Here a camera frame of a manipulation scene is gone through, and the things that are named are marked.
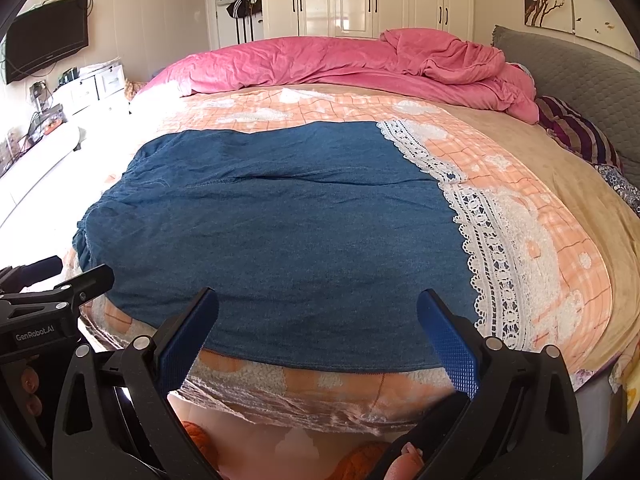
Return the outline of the person's left hand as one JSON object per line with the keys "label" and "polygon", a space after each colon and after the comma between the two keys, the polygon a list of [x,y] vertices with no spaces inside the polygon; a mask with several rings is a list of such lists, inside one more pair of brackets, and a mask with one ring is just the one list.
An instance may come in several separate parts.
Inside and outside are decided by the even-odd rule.
{"label": "person's left hand", "polygon": [[42,403],[37,396],[39,376],[30,366],[26,366],[20,378],[21,386],[26,393],[25,408],[32,416],[38,417],[42,413]]}

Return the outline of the person's right hand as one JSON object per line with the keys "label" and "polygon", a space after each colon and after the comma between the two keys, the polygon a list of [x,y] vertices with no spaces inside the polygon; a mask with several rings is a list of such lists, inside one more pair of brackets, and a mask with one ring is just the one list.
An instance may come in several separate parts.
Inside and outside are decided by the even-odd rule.
{"label": "person's right hand", "polygon": [[422,451],[407,442],[386,471],[384,480],[414,480],[424,467]]}

